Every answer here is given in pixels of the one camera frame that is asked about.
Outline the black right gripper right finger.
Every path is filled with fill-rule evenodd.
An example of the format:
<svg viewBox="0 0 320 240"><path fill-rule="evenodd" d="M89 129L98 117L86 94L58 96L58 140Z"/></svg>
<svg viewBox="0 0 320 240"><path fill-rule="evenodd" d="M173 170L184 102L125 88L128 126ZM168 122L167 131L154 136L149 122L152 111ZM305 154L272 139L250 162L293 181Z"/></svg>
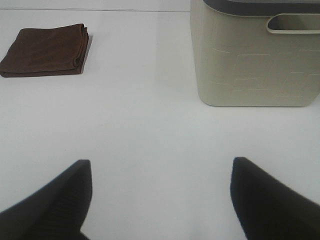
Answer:
<svg viewBox="0 0 320 240"><path fill-rule="evenodd" d="M245 157L233 160L230 196L248 240L320 238L320 206Z"/></svg>

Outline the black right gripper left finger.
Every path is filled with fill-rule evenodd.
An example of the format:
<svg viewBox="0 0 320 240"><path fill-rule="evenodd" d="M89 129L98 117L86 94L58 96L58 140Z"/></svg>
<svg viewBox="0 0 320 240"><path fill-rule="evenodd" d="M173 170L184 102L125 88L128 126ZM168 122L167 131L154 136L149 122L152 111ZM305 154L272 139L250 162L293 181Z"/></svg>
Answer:
<svg viewBox="0 0 320 240"><path fill-rule="evenodd" d="M81 228L92 200L89 160L73 163L48 184L0 213L2 240L86 240Z"/></svg>

